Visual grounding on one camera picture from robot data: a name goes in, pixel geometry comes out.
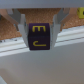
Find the dark cube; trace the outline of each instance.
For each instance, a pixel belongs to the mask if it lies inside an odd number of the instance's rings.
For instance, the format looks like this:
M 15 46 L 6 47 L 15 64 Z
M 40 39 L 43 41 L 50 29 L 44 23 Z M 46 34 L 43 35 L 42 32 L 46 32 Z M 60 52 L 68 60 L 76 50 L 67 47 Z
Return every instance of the dark cube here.
M 49 23 L 30 23 L 28 44 L 30 50 L 49 50 L 50 49 Z

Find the wooden floor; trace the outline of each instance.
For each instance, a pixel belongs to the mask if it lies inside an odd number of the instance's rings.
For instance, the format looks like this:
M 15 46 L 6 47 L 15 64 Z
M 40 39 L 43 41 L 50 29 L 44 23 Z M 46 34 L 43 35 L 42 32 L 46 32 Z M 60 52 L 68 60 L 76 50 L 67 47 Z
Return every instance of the wooden floor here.
M 54 9 L 18 9 L 22 14 L 26 15 L 26 22 L 28 23 L 50 23 L 53 22 L 54 14 L 57 14 L 60 8 Z M 70 28 L 84 25 L 84 19 L 79 19 L 77 15 L 66 22 L 63 28 Z M 21 37 L 21 34 L 16 31 L 13 24 L 4 19 L 0 20 L 0 40 Z

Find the yellow object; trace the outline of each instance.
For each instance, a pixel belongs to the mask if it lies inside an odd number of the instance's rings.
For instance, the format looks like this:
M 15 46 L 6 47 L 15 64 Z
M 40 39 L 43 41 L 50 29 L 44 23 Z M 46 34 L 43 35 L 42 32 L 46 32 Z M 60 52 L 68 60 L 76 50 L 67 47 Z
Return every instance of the yellow object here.
M 78 14 L 80 19 L 83 19 L 84 18 L 84 7 L 78 8 L 77 14 Z
M 38 28 L 38 31 L 40 31 L 41 27 L 43 27 L 44 32 L 46 32 L 45 26 L 33 26 L 32 31 L 35 32 L 35 28 Z
M 33 42 L 33 45 L 34 45 L 34 46 L 46 46 L 46 44 L 36 44 L 36 43 L 38 43 L 38 41 L 34 41 L 34 42 Z

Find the wooden surface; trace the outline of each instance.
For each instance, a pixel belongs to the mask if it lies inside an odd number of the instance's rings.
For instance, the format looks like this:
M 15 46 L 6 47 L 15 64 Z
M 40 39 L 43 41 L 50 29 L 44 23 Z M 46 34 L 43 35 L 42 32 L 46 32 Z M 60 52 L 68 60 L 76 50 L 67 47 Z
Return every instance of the wooden surface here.
M 28 23 L 50 23 L 53 22 L 54 14 L 57 14 L 60 8 L 54 9 L 18 9 L 22 14 L 26 15 Z M 70 28 L 84 25 L 84 19 L 79 19 L 77 15 L 66 22 L 63 28 Z M 0 40 L 21 37 L 21 34 L 16 31 L 16 28 L 3 17 L 0 20 Z

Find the yellow letter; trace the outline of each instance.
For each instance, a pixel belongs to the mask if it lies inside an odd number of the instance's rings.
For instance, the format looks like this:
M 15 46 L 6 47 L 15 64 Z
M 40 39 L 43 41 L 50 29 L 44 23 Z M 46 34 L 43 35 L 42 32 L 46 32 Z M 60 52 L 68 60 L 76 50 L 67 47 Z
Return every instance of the yellow letter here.
M 38 45 L 38 44 L 36 44 L 36 43 L 38 43 L 38 41 L 34 41 L 34 42 L 33 42 L 33 45 L 34 45 L 34 46 L 46 46 L 46 44 L 39 44 L 39 45 Z
M 35 32 L 35 28 L 38 28 L 38 31 L 40 31 L 40 28 L 43 27 L 44 32 L 46 32 L 45 26 L 33 26 L 32 31 Z

